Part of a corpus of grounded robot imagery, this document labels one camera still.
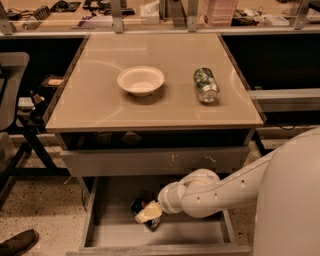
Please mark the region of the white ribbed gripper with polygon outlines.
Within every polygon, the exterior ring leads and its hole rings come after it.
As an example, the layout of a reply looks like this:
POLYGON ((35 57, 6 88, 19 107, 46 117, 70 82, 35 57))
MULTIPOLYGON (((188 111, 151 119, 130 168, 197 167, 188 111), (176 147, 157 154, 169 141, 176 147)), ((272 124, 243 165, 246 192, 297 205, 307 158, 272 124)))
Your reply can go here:
POLYGON ((146 207, 135 216, 138 223, 161 217, 162 210, 167 214, 177 214, 182 211, 181 198, 184 193, 184 186, 179 182, 166 185, 158 194, 158 203, 150 201, 146 207))

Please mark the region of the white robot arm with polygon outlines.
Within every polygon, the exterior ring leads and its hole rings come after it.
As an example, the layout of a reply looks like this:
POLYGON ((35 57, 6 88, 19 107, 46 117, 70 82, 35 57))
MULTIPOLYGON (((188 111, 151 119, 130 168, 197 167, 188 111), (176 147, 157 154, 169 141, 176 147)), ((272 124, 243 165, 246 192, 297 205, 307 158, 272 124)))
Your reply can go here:
POLYGON ((138 223, 183 212, 208 217, 256 206, 253 256, 320 256, 320 128, 220 179, 197 169, 166 185, 135 214, 138 223))

